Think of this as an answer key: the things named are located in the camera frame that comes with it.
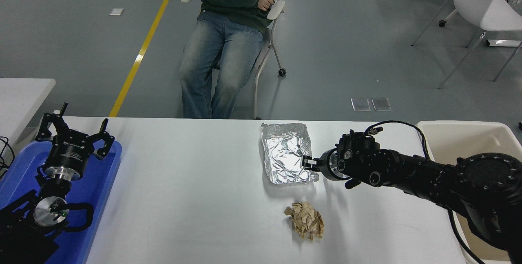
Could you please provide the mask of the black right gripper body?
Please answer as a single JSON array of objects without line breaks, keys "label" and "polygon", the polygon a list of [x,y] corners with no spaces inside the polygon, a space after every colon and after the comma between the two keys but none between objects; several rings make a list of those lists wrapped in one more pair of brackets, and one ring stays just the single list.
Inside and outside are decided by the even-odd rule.
[{"label": "black right gripper body", "polygon": [[337,168],[337,150],[330,149],[324,152],[318,159],[318,168],[322,175],[330,180],[337,180],[334,169]]}]

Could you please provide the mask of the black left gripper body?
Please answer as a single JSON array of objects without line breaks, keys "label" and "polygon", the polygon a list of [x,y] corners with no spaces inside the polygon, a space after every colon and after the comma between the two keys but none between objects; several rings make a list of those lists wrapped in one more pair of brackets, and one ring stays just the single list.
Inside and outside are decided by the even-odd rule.
[{"label": "black left gripper body", "polygon": [[65,167],[83,172],[94,151],[93,142],[83,133],[66,133],[54,136],[50,154],[45,161],[45,171]]}]

